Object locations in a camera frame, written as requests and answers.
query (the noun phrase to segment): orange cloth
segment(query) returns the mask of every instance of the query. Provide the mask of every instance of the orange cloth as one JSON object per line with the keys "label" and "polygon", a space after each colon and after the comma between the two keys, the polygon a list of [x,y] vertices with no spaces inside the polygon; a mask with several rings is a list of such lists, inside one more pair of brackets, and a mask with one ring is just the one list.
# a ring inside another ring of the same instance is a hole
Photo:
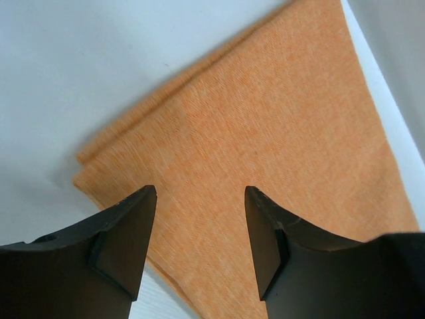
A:
{"label": "orange cloth", "polygon": [[255,185],[366,241],[418,229],[339,0],[298,0],[140,102],[77,158],[111,206],[158,192],[148,260],[202,318],[266,318],[244,213]]}

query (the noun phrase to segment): orange towel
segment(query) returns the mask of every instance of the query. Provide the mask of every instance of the orange towel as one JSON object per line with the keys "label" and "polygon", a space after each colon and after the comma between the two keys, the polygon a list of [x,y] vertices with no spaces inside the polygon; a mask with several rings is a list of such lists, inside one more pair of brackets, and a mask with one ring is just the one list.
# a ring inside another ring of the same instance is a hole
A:
{"label": "orange towel", "polygon": [[339,0],[272,13],[140,102],[77,158],[99,208],[146,184],[148,260],[202,318],[266,318],[244,213],[255,185],[334,233],[418,229]]}

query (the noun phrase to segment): black plastic part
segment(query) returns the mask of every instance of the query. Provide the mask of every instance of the black plastic part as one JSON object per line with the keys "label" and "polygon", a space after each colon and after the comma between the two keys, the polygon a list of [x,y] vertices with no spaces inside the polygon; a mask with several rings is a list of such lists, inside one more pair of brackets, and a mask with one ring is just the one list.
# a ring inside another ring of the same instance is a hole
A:
{"label": "black plastic part", "polygon": [[261,300],[277,318],[425,318],[425,234],[368,243],[334,235],[245,192]]}
{"label": "black plastic part", "polygon": [[31,244],[0,247],[0,318],[128,318],[156,201],[145,186]]}

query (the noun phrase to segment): fabric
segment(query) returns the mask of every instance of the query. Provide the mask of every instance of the fabric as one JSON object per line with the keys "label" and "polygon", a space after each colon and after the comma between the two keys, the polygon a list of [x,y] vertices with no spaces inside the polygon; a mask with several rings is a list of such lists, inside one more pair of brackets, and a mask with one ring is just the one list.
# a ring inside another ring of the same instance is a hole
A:
{"label": "fabric", "polygon": [[157,188],[148,261],[201,318],[267,318],[244,188],[367,241],[416,231],[339,0],[298,0],[196,63],[78,155],[99,208]]}

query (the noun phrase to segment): folded edge of cloth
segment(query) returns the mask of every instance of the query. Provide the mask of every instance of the folded edge of cloth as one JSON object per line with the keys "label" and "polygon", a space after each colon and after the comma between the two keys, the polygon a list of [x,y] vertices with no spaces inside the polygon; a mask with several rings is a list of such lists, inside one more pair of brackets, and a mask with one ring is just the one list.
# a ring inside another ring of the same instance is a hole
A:
{"label": "folded edge of cloth", "polygon": [[141,101],[78,155],[100,208],[159,196],[148,260],[201,318],[266,318],[246,185],[334,233],[418,229],[338,0],[297,0]]}

